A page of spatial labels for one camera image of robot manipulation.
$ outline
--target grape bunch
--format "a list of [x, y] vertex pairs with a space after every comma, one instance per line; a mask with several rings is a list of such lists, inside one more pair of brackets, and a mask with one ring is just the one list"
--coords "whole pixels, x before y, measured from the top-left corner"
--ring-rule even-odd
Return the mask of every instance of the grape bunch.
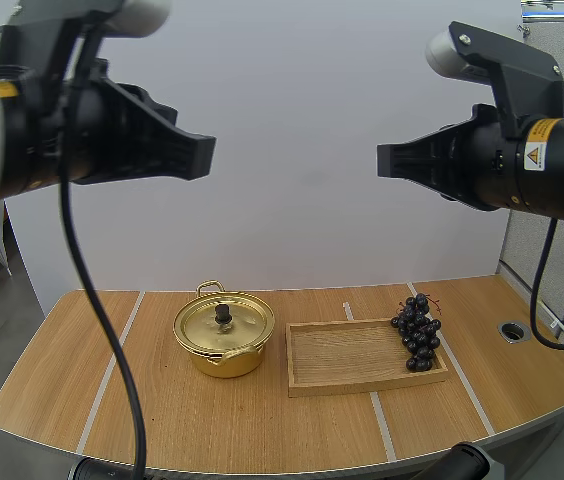
[[437, 331], [442, 322], [426, 317], [429, 299], [424, 293], [409, 297], [404, 303], [399, 315], [391, 319], [391, 326], [398, 329], [402, 345], [413, 355], [406, 361], [406, 368], [411, 372], [431, 370], [435, 349], [440, 346]]

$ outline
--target white backdrop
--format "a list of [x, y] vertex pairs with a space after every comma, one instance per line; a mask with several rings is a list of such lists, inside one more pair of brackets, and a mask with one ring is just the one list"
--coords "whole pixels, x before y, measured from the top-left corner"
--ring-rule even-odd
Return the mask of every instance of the white backdrop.
[[[0, 22], [10, 0], [0, 2]], [[426, 42], [452, 20], [518, 38], [517, 0], [184, 0], [142, 40], [109, 39], [115, 81], [218, 138], [211, 175], [74, 187], [101, 289], [384, 284], [490, 274], [507, 213], [376, 176], [375, 148], [467, 119], [488, 87], [438, 77]], [[79, 288], [57, 188], [8, 200], [43, 310]]]

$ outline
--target wooden table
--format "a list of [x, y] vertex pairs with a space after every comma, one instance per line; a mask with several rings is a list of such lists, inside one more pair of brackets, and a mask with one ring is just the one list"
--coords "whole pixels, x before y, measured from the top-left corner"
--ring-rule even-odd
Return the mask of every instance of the wooden table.
[[[345, 303], [354, 320], [391, 317], [416, 289], [440, 300], [438, 351], [448, 380], [288, 398], [287, 322], [347, 320]], [[262, 365], [225, 380], [195, 370], [174, 338], [173, 320], [193, 293], [100, 292], [139, 389], [149, 467], [187, 477], [182, 472], [388, 476], [420, 469], [460, 441], [497, 452], [544, 432], [518, 468], [564, 423], [564, 352], [500, 336], [501, 322], [528, 323], [528, 306], [499, 276], [254, 293], [273, 308], [276, 328]], [[124, 387], [83, 292], [59, 300], [20, 357], [0, 391], [0, 429], [77, 455], [132, 461]]]

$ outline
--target pot lid knob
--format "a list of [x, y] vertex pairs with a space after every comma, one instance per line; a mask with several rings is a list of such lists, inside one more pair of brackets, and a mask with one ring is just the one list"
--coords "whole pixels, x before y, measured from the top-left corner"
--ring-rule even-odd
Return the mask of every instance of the pot lid knob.
[[229, 306], [225, 303], [218, 303], [215, 306], [215, 321], [220, 325], [226, 325], [233, 317], [229, 313]]

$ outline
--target yellow warning label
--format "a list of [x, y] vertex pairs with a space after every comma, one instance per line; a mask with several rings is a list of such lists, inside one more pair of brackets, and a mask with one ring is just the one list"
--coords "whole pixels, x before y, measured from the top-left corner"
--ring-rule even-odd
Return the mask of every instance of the yellow warning label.
[[524, 169], [543, 172], [546, 168], [546, 152], [549, 136], [561, 118], [544, 118], [533, 124], [524, 145]]
[[0, 81], [0, 98], [17, 97], [18, 89], [11, 82]]
[[534, 149], [532, 152], [530, 152], [527, 157], [529, 157], [531, 159], [531, 161], [533, 163], [535, 163], [536, 165], [538, 164], [538, 148]]
[[551, 130], [555, 127], [561, 118], [543, 118], [535, 122], [535, 125], [531, 127], [529, 132], [529, 138], [527, 142], [546, 142], [549, 140], [549, 135], [551, 135]]

